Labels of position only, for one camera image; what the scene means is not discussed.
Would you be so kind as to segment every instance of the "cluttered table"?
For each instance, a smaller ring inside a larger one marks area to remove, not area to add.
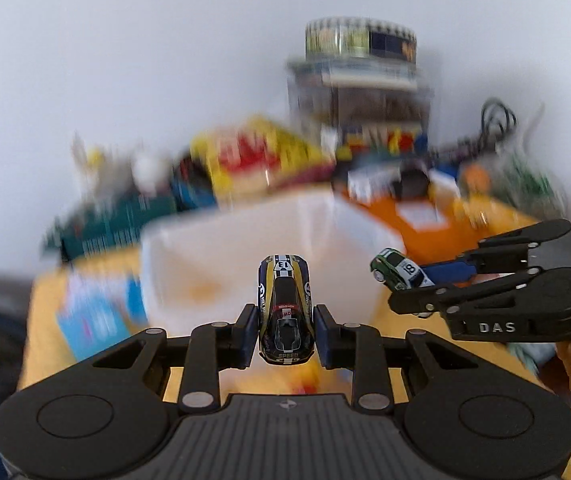
[[[446,228],[440,234],[432,232],[428,235],[419,235],[411,221],[399,218],[393,199],[387,198],[376,202],[368,210],[371,215],[394,227],[402,234],[408,256],[420,264],[430,260],[438,261],[453,258],[460,251],[474,247],[478,239],[492,234],[493,231],[501,232],[507,228],[515,228],[515,225],[511,225],[509,222],[505,224],[505,215],[498,213],[495,215],[495,222],[488,222],[481,231],[469,226],[463,228],[459,226],[456,230]],[[75,262],[74,270],[92,275],[138,275],[140,271],[139,250],[138,248],[128,248],[78,260]],[[75,363],[75,358],[59,328],[56,316],[57,311],[64,303],[69,275],[70,270],[59,269],[38,277],[35,282],[28,318],[28,341],[20,380],[21,388],[49,377]],[[381,295],[371,320],[371,324],[378,328],[382,335],[403,337],[410,328],[420,327],[445,339],[451,339],[445,323],[438,316],[417,319],[414,316],[399,316],[391,312],[387,305],[388,295],[389,293],[381,287]],[[517,376],[541,384],[535,375],[500,344],[459,341],[455,343]],[[181,370],[174,368],[166,390],[166,400],[176,400],[180,377]],[[395,400],[406,400],[405,388],[398,370],[391,370],[391,378]],[[266,384],[264,381],[259,386],[243,387],[243,384],[239,383],[238,387],[232,388],[231,391],[285,393],[276,384],[274,382],[270,384],[270,381],[267,381]],[[332,380],[329,380],[326,381],[323,392],[347,392],[348,390],[349,388],[345,386],[333,386]],[[571,460],[566,468],[564,478],[566,480],[571,479]]]

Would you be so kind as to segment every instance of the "green and white toy car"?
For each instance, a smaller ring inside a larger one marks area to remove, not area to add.
[[[392,291],[434,285],[421,267],[395,249],[386,248],[374,256],[370,270],[377,282]]]

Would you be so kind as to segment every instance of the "black cable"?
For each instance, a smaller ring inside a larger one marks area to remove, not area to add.
[[[493,152],[516,127],[517,115],[500,99],[492,97],[481,107],[481,130],[478,136],[460,139],[456,144],[431,150],[432,164],[458,166],[481,153]]]

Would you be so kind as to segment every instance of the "label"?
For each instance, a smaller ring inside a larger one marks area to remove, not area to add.
[[[481,333],[509,333],[515,332],[515,324],[511,321],[505,323],[479,323],[479,332]]]
[[[265,306],[265,285],[263,285],[263,283],[261,283],[258,286],[258,296],[259,298],[261,298],[261,307]]]
[[[239,173],[256,168],[275,168],[279,157],[268,149],[264,138],[253,132],[240,132],[236,137],[220,140],[219,164],[229,173]]]
[[[346,57],[377,56],[403,59],[413,64],[417,53],[416,39],[397,34],[395,30],[383,30],[369,24],[328,23],[306,30],[305,52]]]
[[[290,262],[286,262],[286,261],[275,262],[274,263],[274,271],[278,272],[279,270],[291,271],[291,270],[293,270],[293,268],[292,268]]]

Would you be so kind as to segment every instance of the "screw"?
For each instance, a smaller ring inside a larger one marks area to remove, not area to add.
[[[359,397],[359,406],[366,410],[384,410],[390,405],[390,399],[383,394],[365,394]]]
[[[182,399],[188,408],[206,408],[214,402],[214,397],[208,392],[190,392]]]

